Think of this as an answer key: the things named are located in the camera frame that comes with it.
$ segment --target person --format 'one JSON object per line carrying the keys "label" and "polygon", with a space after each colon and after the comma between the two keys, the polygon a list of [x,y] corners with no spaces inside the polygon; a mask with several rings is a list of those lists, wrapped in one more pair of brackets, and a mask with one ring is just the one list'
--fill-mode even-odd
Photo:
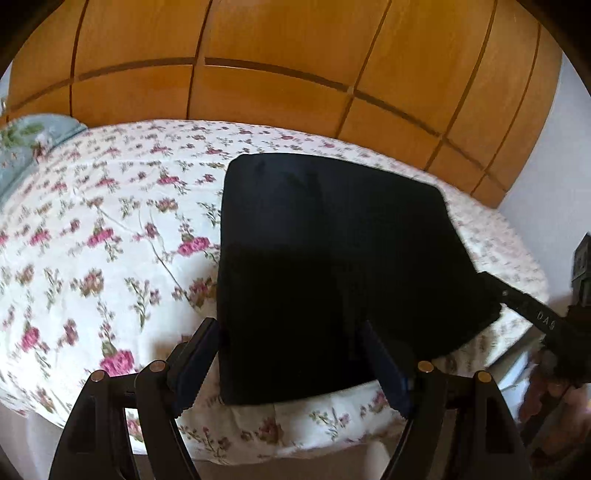
{"label": "person", "polygon": [[538,449],[532,455],[534,471],[544,472],[538,478],[563,478],[562,473],[581,455],[589,455],[591,443],[591,402],[589,386],[574,388],[568,382],[553,378],[542,367],[543,351],[532,356],[535,368],[530,375],[530,384],[518,412],[521,424],[538,414],[542,397],[549,393],[561,398],[564,407],[555,423],[543,434]]}

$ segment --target floral pillow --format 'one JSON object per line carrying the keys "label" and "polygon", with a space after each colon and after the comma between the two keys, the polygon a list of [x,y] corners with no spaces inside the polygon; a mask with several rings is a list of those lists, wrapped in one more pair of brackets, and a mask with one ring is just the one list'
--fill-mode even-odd
{"label": "floral pillow", "polygon": [[52,113],[18,118],[0,129],[0,208],[41,157],[83,130],[78,120]]}

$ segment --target black pillowcase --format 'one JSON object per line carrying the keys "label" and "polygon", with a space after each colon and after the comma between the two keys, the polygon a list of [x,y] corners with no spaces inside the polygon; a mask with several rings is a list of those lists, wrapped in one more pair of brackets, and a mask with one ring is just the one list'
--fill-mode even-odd
{"label": "black pillowcase", "polygon": [[357,336],[445,355],[497,319],[434,186],[332,158],[241,155],[225,178],[217,315],[226,404],[373,380]]}

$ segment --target wooden headboard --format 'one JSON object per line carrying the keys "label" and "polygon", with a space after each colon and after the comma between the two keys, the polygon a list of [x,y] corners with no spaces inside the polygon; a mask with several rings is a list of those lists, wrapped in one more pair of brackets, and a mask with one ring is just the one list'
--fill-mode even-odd
{"label": "wooden headboard", "polygon": [[560,65],[517,0],[66,0],[14,60],[8,119],[292,128],[372,148],[496,207],[540,134]]}

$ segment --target mattress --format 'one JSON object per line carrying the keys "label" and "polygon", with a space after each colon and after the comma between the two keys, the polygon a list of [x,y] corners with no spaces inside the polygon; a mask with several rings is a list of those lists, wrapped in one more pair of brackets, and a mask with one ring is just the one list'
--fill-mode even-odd
{"label": "mattress", "polygon": [[[239,154],[263,152],[339,158],[435,184],[476,268],[547,300],[543,272],[500,213],[366,148],[227,122],[94,128],[52,150],[0,213],[0,401],[63,426],[92,371],[139,371],[215,316],[225,171]],[[436,364],[470,374],[528,327],[503,310]],[[134,452],[145,453],[137,414],[127,419]],[[321,455],[399,436],[404,424],[377,381],[300,401],[227,406],[216,362],[178,420],[193,459],[232,464]]]}

